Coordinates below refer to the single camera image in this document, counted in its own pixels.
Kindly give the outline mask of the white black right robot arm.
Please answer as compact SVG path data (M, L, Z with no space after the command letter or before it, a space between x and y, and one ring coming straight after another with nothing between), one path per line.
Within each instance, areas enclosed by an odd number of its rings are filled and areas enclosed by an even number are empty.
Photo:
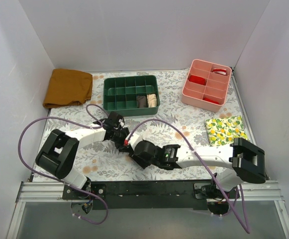
M223 197L244 182L263 184L266 181L264 150L243 138L235 138L230 144L202 146L196 150L178 144L158 147L137 135L125 144L131 147L132 159L142 168L150 165L164 170L204 165L224 168L223 172L216 174L217 181L210 185L211 194L216 198Z

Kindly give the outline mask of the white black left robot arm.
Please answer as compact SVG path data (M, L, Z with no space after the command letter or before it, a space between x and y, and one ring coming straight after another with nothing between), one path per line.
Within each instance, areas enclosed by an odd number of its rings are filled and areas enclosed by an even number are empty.
M74 193L86 199L91 193L90 179L74 167L77 151L95 142L111 140L116 146L124 146L130 131L126 127L107 128L92 124L90 128L80 128L63 132L53 130L40 149L35 163L52 174L56 179L74 186Z

